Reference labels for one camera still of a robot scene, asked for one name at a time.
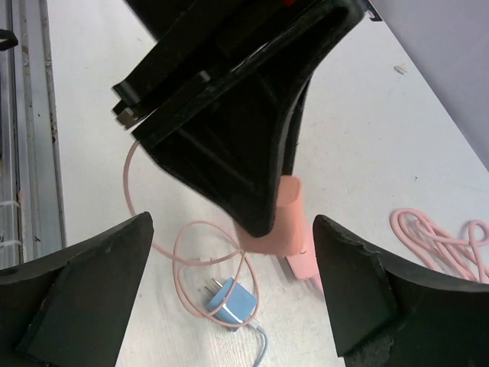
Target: pink charging cable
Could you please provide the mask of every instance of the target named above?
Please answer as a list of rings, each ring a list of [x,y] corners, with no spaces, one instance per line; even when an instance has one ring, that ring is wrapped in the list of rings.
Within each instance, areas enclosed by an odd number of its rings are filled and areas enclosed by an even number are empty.
[[[407,222],[408,216],[414,217],[412,226]],[[442,271],[433,261],[431,254],[458,273],[460,278],[487,283],[489,268],[484,265],[479,250],[481,246],[489,244],[489,226],[486,222],[481,220],[470,221],[468,223],[468,240],[454,238],[417,209],[396,210],[390,216],[390,226],[397,238],[414,252],[427,268]],[[475,229],[477,227],[482,229],[484,233],[484,238],[481,241],[476,239]],[[478,278],[469,268],[462,255],[477,266]]]
[[[139,146],[139,142],[136,141],[131,146],[131,148],[129,149],[128,155],[125,158],[124,170],[122,173],[122,184],[124,187],[125,202],[127,203],[129,213],[132,216],[136,215],[136,210],[134,209],[134,205],[133,205],[132,200],[131,200],[131,193],[129,191],[129,168],[131,166],[132,158],[134,157],[134,153],[136,152],[136,149],[138,148],[138,146]],[[228,237],[228,239],[232,242],[232,244],[236,248],[236,250],[234,252],[230,253],[229,255],[226,255],[222,258],[217,258],[216,260],[212,260],[212,261],[192,261],[192,260],[185,260],[185,259],[180,258],[177,255],[177,250],[180,246],[180,240],[182,239],[183,234],[185,233],[185,231],[188,228],[190,228],[191,226],[194,226],[194,225],[198,225],[198,224],[205,224],[208,226],[212,226],[215,229],[224,233]],[[257,282],[256,274],[254,273],[254,269],[251,266],[251,263],[250,263],[248,257],[246,256],[246,252],[242,248],[239,247],[239,244],[224,229],[220,228],[219,226],[217,226],[214,223],[207,222],[205,220],[196,220],[196,221],[193,221],[193,222],[186,224],[180,230],[178,236],[176,237],[175,243],[173,245],[173,253],[164,250],[161,246],[159,246],[155,242],[153,242],[152,246],[159,253],[167,256],[168,258],[170,258],[172,260],[173,281],[175,283],[176,294],[177,294],[178,298],[180,299],[180,301],[182,302],[182,305],[185,307],[185,309],[187,311],[189,311],[189,313],[191,313],[193,316],[205,317],[205,318],[217,323],[218,325],[222,325],[222,326],[226,326],[226,327],[233,327],[233,328],[236,328],[237,326],[239,326],[239,327],[246,326],[254,319],[254,317],[256,316],[256,314],[258,312],[258,306],[260,305],[260,291],[258,289],[258,282]],[[221,304],[212,312],[205,312],[204,310],[201,310],[200,307],[198,307],[196,305],[196,303],[192,300],[192,298],[189,296],[188,292],[186,291],[185,287],[183,286],[183,282],[180,278],[180,273],[181,273],[183,266],[210,266],[210,265],[215,265],[215,264],[219,264],[221,262],[227,261],[231,258],[234,258],[237,255],[241,255],[241,261],[239,263],[238,270],[236,271],[235,279],[232,282],[231,288],[229,289],[228,295],[224,298],[224,300],[221,302]],[[235,289],[235,285],[238,282],[238,278],[239,278],[239,275],[241,273],[241,270],[243,268],[244,263],[246,263],[246,265],[248,266],[248,269],[250,269],[251,278],[253,279],[254,292],[255,292],[255,296],[257,298],[257,306],[255,307],[253,314],[243,323],[241,323],[239,325],[236,325],[233,323],[224,323],[221,320],[216,319],[214,317],[214,315],[216,313],[218,313],[219,310],[221,310],[224,307],[224,305],[228,301],[232,291]]]

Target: pink plug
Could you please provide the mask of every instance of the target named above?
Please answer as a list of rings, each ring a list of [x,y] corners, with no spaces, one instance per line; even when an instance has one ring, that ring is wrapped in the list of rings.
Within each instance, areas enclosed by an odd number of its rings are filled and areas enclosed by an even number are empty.
[[[295,176],[282,176],[278,187],[275,223],[271,232],[260,238],[252,237],[235,223],[242,249],[266,255],[286,257],[292,272],[300,281],[313,280],[322,292],[313,228],[307,222],[303,208],[302,182]]]

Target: white table surface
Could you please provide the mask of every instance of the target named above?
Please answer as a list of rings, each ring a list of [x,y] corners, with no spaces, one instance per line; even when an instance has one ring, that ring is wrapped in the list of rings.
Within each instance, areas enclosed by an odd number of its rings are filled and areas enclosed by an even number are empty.
[[[73,244],[128,218],[121,173],[132,139],[111,113],[117,102],[111,86],[154,43],[122,0],[48,0],[48,7],[66,232]],[[414,261],[390,230],[393,209],[422,209],[455,234],[467,219],[489,220],[489,174],[387,26],[368,19],[313,77],[295,174],[303,179],[311,221],[326,214]],[[154,238],[168,249],[191,220],[231,228],[221,210],[142,151],[130,180],[137,208],[151,212]],[[183,255],[210,258],[226,250],[219,236],[197,229]],[[257,318],[270,337],[263,366],[343,365],[325,303],[311,284],[294,281],[275,258],[252,258],[262,294]],[[203,304],[210,277],[226,279],[235,266],[189,269],[187,284]],[[250,284],[248,274],[242,283]],[[260,346],[252,330],[230,333],[187,314],[173,289],[170,261],[151,250],[118,367],[250,366]]]

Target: metal frame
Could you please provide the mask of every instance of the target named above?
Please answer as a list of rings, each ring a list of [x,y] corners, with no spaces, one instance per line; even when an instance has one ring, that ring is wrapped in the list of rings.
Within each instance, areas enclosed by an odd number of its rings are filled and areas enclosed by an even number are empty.
[[[19,45],[0,54],[5,206],[0,268],[31,261],[65,246],[57,149],[57,127],[50,69],[47,6],[43,0],[0,0],[0,27],[11,29]]]

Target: gray wall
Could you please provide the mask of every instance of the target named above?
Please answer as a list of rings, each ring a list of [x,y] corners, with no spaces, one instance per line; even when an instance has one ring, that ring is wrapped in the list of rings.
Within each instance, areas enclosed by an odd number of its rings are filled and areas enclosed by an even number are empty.
[[[489,1],[372,2],[489,169]]]

